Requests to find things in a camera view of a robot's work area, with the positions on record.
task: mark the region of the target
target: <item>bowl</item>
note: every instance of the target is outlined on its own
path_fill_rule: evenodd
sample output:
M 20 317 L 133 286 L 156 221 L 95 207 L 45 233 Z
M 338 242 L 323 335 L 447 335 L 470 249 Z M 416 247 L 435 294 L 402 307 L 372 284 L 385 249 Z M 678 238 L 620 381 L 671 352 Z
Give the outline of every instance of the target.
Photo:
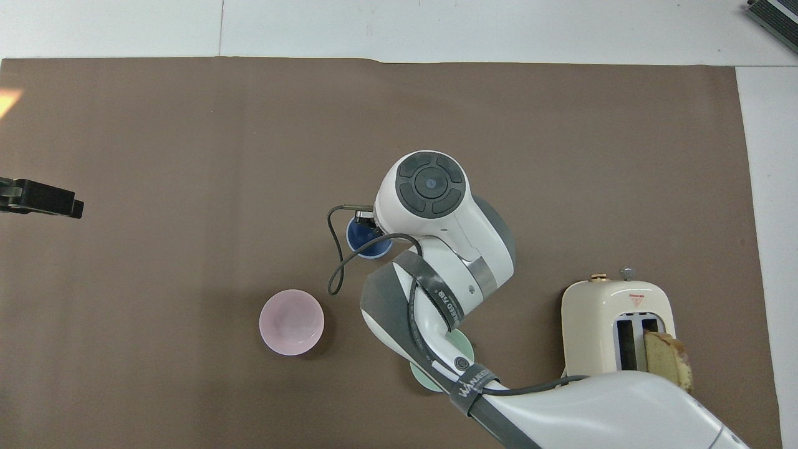
M 260 336 L 274 352 L 298 356 L 308 352 L 322 336 L 324 312 L 311 294 L 283 290 L 260 311 Z
M 377 233 L 377 230 L 374 228 L 355 223 L 354 217 L 352 217 L 349 224 L 346 226 L 346 244 L 349 245 L 352 251 L 369 243 L 380 235 L 382 234 Z M 387 254 L 392 246 L 393 242 L 391 240 L 383 240 L 369 246 L 365 251 L 358 254 L 358 256 L 364 259 L 379 259 Z
M 474 347 L 471 345 L 471 342 L 468 341 L 468 337 L 466 337 L 463 332 L 455 329 L 446 334 L 446 340 L 460 352 L 465 354 L 466 357 L 474 360 Z M 416 378 L 422 387 L 430 391 L 436 391 L 439 393 L 441 392 L 440 388 L 433 382 L 433 380 L 427 377 L 422 370 L 416 368 L 416 365 L 410 364 L 410 370 L 413 371 L 413 377 Z

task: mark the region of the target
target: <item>velcro strap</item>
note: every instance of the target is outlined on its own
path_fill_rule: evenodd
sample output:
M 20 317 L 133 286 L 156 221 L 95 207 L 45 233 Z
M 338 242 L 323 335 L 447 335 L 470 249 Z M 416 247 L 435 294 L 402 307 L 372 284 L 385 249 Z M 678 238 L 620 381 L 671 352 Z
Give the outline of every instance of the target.
M 482 389 L 494 379 L 497 378 L 491 370 L 483 365 L 473 364 L 457 380 L 454 389 L 449 393 L 449 400 L 466 416 L 469 416 L 468 411 L 471 410 L 476 398 L 482 394 Z
M 460 301 L 452 293 L 452 289 L 444 282 L 435 269 L 412 251 L 404 251 L 393 259 L 393 262 L 402 267 L 410 276 L 416 279 L 418 286 L 424 290 L 429 299 L 435 304 L 440 316 L 446 322 L 446 327 L 451 332 L 460 326 L 465 319 L 465 313 L 460 306 Z

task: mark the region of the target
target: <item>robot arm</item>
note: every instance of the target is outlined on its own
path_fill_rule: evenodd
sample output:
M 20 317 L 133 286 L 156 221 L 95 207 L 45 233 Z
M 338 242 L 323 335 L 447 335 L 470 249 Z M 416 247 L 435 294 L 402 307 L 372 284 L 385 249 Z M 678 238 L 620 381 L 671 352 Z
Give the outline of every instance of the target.
M 515 243 L 451 157 L 411 153 L 382 182 L 374 219 L 419 239 L 369 275 L 361 311 L 374 335 L 428 375 L 506 447 L 746 447 L 680 388 L 644 372 L 508 391 L 446 332 L 506 282 Z

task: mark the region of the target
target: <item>cable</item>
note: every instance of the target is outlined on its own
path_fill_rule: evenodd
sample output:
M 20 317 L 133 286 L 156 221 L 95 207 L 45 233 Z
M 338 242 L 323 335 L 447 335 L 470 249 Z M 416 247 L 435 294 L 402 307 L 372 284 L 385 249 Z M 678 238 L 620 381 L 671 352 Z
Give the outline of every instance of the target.
M 379 236 L 376 239 L 371 240 L 368 243 L 364 244 L 360 248 L 355 249 L 345 259 L 341 260 L 341 263 L 338 264 L 338 266 L 336 267 L 335 271 L 333 271 L 333 275 L 330 276 L 330 281 L 327 282 L 327 293 L 330 296 L 335 296 L 341 290 L 341 285 L 344 282 L 343 281 L 344 265 L 348 264 L 350 262 L 350 260 L 354 259 L 358 254 L 360 254 L 361 252 L 364 252 L 366 249 L 371 248 L 371 246 L 374 245 L 374 244 L 378 244 L 381 241 L 385 241 L 385 240 L 388 240 L 388 239 L 399 239 L 399 238 L 405 239 L 405 240 L 409 241 L 410 243 L 412 243 L 413 246 L 416 247 L 416 251 L 418 252 L 418 255 L 419 256 L 421 255 L 421 252 L 422 252 L 421 244 L 418 243 L 418 240 L 416 240 L 416 237 L 411 236 L 410 234 L 404 234 L 402 232 L 396 232 L 396 233 L 393 233 L 393 234 L 385 234 L 384 236 Z M 339 254 L 340 254 L 340 251 L 341 251 L 341 247 L 340 247 L 340 244 L 338 244 L 338 252 L 339 252 Z M 341 278 L 338 280 L 338 286 L 333 290 L 333 281 L 335 280 L 335 277 L 338 275 L 339 272 L 341 273 Z
M 333 240 L 335 241 L 335 249 L 338 250 L 338 262 L 344 261 L 344 253 L 341 252 L 341 242 L 338 241 L 338 236 L 335 235 L 335 228 L 333 228 L 333 212 L 337 210 L 341 210 L 344 208 L 344 205 L 335 206 L 334 208 L 330 209 L 327 213 L 327 226 L 330 228 L 330 234 L 333 235 Z M 338 290 L 341 290 L 341 285 L 344 283 L 344 268 L 341 268 L 341 277 L 338 279 L 338 286 L 335 288 L 335 293 L 330 292 L 330 285 L 327 285 L 327 292 L 330 295 L 338 294 Z
M 425 342 L 424 338 L 421 336 L 421 331 L 418 330 L 418 324 L 416 323 L 416 287 L 417 282 L 416 279 L 413 278 L 413 282 L 410 284 L 410 296 L 407 299 L 407 323 L 410 327 L 410 335 L 413 337 L 416 349 L 418 349 L 428 362 L 432 363 L 436 360 L 442 367 L 447 368 L 453 374 L 454 370 L 452 370 L 452 368 L 435 352 L 429 349 L 427 342 Z
M 333 241 L 335 242 L 335 249 L 338 251 L 338 261 L 343 262 L 344 255 L 341 252 L 341 242 L 338 241 L 338 235 L 335 234 L 335 228 L 333 228 L 333 213 L 337 210 L 353 210 L 353 211 L 362 211 L 362 212 L 373 212 L 374 208 L 371 206 L 360 206 L 360 205 L 337 205 L 330 209 L 327 213 L 327 227 L 330 228 L 330 234 L 333 236 Z M 341 290 L 341 285 L 344 283 L 344 269 L 341 268 L 341 277 L 338 279 L 338 286 L 335 288 L 335 293 L 330 293 L 330 286 L 327 287 L 327 292 L 331 295 L 338 294 L 338 291 Z
M 513 388 L 511 390 L 492 390 L 489 388 L 485 388 L 484 390 L 482 390 L 482 394 L 493 395 L 493 396 L 525 395 L 527 393 L 538 393 L 541 391 L 553 390 L 555 387 L 559 387 L 560 385 L 568 385 L 571 382 L 575 382 L 577 380 L 582 380 L 586 378 L 587 378 L 586 375 L 569 375 L 567 377 L 563 377 L 562 379 L 553 380 L 548 383 L 541 383 L 539 385 L 532 385 L 530 387 Z

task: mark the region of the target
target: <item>black clamp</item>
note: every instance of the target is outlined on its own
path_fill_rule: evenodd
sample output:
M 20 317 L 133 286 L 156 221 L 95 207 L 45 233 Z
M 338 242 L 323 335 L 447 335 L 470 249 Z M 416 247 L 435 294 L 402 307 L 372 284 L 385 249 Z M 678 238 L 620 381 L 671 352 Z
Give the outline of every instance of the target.
M 37 212 L 81 218 L 83 201 L 75 199 L 75 192 L 52 185 L 0 177 L 0 212 Z
M 485 366 L 473 364 L 455 382 L 455 387 L 449 392 L 449 400 L 464 415 L 470 416 L 468 412 L 476 399 L 482 395 L 485 385 L 496 379 L 498 379 L 496 375 Z

